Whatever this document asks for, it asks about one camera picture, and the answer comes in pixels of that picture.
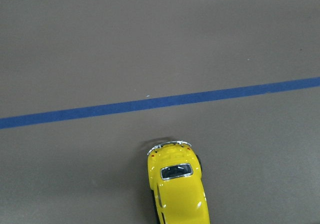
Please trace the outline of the yellow beetle toy car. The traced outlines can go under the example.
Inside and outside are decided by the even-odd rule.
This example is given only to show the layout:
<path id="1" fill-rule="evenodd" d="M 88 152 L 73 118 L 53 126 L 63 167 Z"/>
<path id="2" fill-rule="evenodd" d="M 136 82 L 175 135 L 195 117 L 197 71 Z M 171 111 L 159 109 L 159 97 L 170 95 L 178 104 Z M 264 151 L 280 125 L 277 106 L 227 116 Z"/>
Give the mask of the yellow beetle toy car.
<path id="1" fill-rule="evenodd" d="M 155 145 L 147 153 L 147 168 L 157 223 L 210 223 L 202 165 L 190 143 Z"/>

